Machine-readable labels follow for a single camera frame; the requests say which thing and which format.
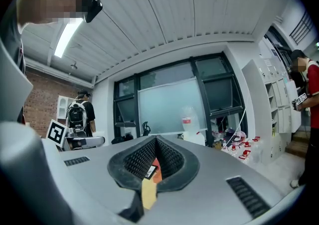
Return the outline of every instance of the wooden step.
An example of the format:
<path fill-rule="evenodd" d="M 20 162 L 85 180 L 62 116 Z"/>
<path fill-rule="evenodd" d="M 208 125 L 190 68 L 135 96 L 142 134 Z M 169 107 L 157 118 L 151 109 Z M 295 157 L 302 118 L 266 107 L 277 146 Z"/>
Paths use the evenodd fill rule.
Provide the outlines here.
<path fill-rule="evenodd" d="M 310 137 L 310 132 L 297 131 L 293 135 L 293 141 L 302 142 L 302 143 L 308 143 L 309 142 L 309 137 Z"/>
<path fill-rule="evenodd" d="M 290 144 L 286 146 L 286 152 L 293 154 L 295 156 L 305 158 L 308 149 L 308 143 L 291 141 Z"/>

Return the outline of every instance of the backpack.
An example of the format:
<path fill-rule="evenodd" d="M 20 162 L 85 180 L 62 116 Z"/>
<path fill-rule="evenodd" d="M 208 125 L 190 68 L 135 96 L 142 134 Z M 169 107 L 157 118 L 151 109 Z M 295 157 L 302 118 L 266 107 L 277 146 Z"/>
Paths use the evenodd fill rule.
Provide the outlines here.
<path fill-rule="evenodd" d="M 86 101 L 82 103 L 77 103 L 76 101 L 77 100 L 72 102 L 67 109 L 66 126 L 68 128 L 83 127 L 83 129 L 85 129 L 87 114 L 83 104 L 86 103 Z"/>

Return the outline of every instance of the tube light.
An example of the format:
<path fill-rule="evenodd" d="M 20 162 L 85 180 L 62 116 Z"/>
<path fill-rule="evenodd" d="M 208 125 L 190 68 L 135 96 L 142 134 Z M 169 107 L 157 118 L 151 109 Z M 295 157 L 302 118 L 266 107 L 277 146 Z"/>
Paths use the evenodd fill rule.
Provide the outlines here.
<path fill-rule="evenodd" d="M 76 18 L 75 22 L 69 22 L 66 27 L 64 28 L 59 42 L 56 46 L 54 55 L 57 57 L 62 57 L 64 50 L 67 46 L 67 44 L 69 43 L 71 37 L 73 36 L 73 34 L 75 33 L 76 29 L 80 26 L 80 24 L 82 23 L 83 19 L 82 18 Z"/>

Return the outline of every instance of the white corrugated ceiling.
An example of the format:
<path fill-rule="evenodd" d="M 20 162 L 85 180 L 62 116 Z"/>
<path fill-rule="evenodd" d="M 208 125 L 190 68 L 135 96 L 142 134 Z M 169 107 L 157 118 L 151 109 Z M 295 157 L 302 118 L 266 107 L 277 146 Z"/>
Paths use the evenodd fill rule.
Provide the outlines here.
<path fill-rule="evenodd" d="M 29 25 L 25 55 L 86 81 L 146 51 L 182 39 L 217 34 L 252 36 L 269 0 L 101 0 L 103 10 L 82 23 L 62 58 L 52 57 L 61 24 Z M 70 65 L 77 62 L 77 70 Z"/>

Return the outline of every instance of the railing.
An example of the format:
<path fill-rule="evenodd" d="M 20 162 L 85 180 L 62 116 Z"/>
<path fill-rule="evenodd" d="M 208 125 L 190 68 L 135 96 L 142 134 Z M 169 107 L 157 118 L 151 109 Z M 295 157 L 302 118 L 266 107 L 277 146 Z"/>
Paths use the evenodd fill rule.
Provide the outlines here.
<path fill-rule="evenodd" d="M 289 35 L 295 43 L 298 45 L 306 35 L 311 31 L 314 23 L 310 18 L 310 15 L 305 11 L 303 17 L 297 24 L 296 28 Z"/>

